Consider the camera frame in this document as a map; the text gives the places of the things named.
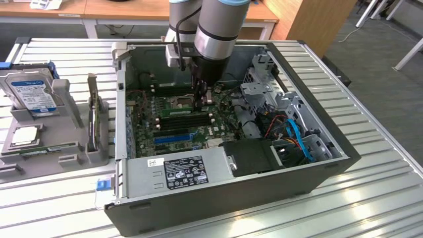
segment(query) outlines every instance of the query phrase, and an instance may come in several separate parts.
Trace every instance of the floor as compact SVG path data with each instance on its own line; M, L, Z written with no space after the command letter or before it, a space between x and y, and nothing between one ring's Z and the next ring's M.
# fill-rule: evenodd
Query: floor
M355 11L326 56L353 81L354 95L423 165L423 54L418 54L399 72L393 69L421 39L391 22L370 19L347 41L339 43L357 29L361 16Z
M418 38L409 35L395 24L385 20L369 20L346 42L339 43L355 28L359 15L353 11L336 39L327 51L327 57L350 77L350 89L367 109L379 119L394 137L423 165L423 55L418 54L401 72L393 69ZM120 35L110 35L104 26L98 26L100 38L122 37L131 26L119 28ZM159 38L166 35L167 27L135 26L127 38ZM0 24L0 60L7 58L18 36L36 38L86 38L80 25Z

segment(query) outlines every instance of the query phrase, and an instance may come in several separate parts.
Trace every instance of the blue hard drive label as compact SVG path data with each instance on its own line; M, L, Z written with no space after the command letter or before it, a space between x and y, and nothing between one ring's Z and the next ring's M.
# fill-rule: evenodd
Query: blue hard drive label
M28 110L35 113L47 113L56 110L52 95L46 92L46 83L42 80L12 82L16 96Z

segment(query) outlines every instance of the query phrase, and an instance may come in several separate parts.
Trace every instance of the aluminum rail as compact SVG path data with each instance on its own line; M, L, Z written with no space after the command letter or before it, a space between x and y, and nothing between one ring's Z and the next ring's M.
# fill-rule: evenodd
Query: aluminum rail
M115 118L116 76L111 45L116 39L32 39L10 59L54 60L71 81L76 102L88 98L87 73L98 74L99 94ZM151 41L123 39L122 41ZM362 154L359 162L307 195L286 199L138 237L415 237L423 234L422 168L314 52L296 41L274 41L294 70ZM288 81L283 79L290 90ZM0 92L0 143L11 102ZM110 156L115 146L110 121ZM0 184L0 237L120 237L94 204L95 182L115 170L104 167Z

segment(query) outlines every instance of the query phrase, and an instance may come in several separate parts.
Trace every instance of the blue ram slot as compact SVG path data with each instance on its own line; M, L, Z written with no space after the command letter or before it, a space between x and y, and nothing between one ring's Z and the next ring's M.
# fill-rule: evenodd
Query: blue ram slot
M186 134L186 135L174 135L174 136L170 136L170 137L155 138L155 139L154 139L154 143L155 143L155 144L171 143L171 142L191 140L191 138L192 138L192 136L191 136L190 134Z

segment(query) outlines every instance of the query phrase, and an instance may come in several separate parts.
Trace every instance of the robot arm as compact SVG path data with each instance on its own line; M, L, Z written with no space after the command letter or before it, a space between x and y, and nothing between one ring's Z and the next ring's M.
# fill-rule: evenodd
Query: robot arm
M200 8L202 3L200 13L194 14L187 19L187 16ZM190 50L174 49L174 55L176 54L179 59L183 59L179 60L178 64L182 70L184 70L186 61L188 62L195 94L194 108L198 110L202 109L203 96L208 88L222 78L248 5L250 0L203 0L203 2L200 0L171 0L170 31L179 32L180 42L190 41L187 35L192 37L192 29L196 27L194 48ZM168 65L174 66L168 50L167 61Z

